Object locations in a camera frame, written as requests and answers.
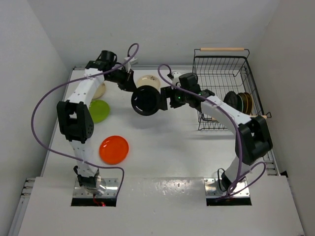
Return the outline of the yellow patterned plate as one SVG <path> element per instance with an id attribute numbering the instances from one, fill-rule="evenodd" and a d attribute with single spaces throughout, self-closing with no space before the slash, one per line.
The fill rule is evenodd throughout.
<path id="1" fill-rule="evenodd" d="M 249 94 L 248 92 L 245 92 L 245 96 L 246 96 L 247 102 L 248 102 L 248 108 L 247 108 L 246 114 L 250 115 L 252 113 L 252 110 L 253 110 L 253 98 L 252 98 L 252 95 Z"/>
<path id="2" fill-rule="evenodd" d="M 242 100 L 242 104 L 243 104 L 243 110 L 242 112 L 244 114 L 247 114 L 248 108 L 249 108 L 249 103 L 248 103 L 248 99 L 246 97 L 246 95 L 244 93 L 238 93 L 238 96 L 241 98 Z"/>

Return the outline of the blue floral plate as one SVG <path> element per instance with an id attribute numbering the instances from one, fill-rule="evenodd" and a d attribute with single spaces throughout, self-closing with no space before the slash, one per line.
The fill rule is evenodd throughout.
<path id="1" fill-rule="evenodd" d="M 236 94 L 236 97 L 237 97 L 237 108 L 236 109 L 239 112 L 242 112 L 243 111 L 243 100 L 239 94 Z"/>

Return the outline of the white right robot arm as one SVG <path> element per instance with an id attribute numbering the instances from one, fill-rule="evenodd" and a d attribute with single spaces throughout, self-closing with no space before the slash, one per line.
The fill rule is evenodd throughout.
<path id="1" fill-rule="evenodd" d="M 170 72 L 163 79 L 169 84 L 171 107 L 189 104 L 199 112 L 215 118 L 235 136 L 236 157 L 221 176 L 221 184 L 227 193 L 251 171 L 257 159 L 269 152 L 273 143 L 266 119 L 252 117 L 222 101 L 212 91 L 202 90 L 194 73 Z"/>

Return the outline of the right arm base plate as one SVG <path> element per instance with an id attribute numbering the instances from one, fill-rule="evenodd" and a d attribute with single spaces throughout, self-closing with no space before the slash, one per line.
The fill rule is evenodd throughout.
<path id="1" fill-rule="evenodd" d="M 223 187 L 219 188 L 219 179 L 218 178 L 204 178 L 205 185 L 205 194 L 206 198 L 222 198 L 225 196 L 232 198 L 249 198 L 250 192 L 248 188 L 248 182 L 246 178 L 237 183 L 235 189 L 227 194 L 227 192 L 223 192 Z"/>

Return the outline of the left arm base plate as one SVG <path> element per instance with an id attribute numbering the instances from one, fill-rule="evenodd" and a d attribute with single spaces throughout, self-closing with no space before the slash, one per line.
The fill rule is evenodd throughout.
<path id="1" fill-rule="evenodd" d="M 73 190 L 73 198 L 114 198 L 117 195 L 119 182 L 117 178 L 102 178 L 98 188 L 86 188 L 79 185 L 76 180 Z"/>

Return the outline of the glossy black plate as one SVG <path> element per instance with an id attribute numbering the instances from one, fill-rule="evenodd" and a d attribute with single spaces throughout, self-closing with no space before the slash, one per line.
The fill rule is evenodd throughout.
<path id="1" fill-rule="evenodd" d="M 140 86 L 131 96 L 131 105 L 141 116 L 151 116 L 159 110 L 160 93 L 152 86 Z"/>

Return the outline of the matte black plate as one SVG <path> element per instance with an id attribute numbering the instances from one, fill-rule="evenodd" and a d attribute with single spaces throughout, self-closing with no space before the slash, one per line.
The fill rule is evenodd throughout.
<path id="1" fill-rule="evenodd" d="M 237 108 L 238 105 L 238 98 L 237 94 L 234 91 L 229 91 L 223 99 L 224 103 L 233 107 L 234 109 Z"/>

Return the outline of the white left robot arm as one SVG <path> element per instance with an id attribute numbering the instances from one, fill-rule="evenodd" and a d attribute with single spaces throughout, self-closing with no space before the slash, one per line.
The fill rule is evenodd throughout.
<path id="1" fill-rule="evenodd" d="M 94 153 L 90 138 L 94 132 L 94 122 L 89 112 L 92 99 L 104 81 L 116 83 L 120 89 L 134 91 L 133 71 L 127 56 L 119 68 L 117 56 L 111 51 L 102 51 L 95 61 L 85 67 L 84 79 L 66 101 L 57 104 L 60 132 L 69 141 L 77 165 L 74 172 L 80 187 L 92 195 L 100 196 L 106 191 L 106 182 L 101 178 L 99 168 L 90 164 Z"/>

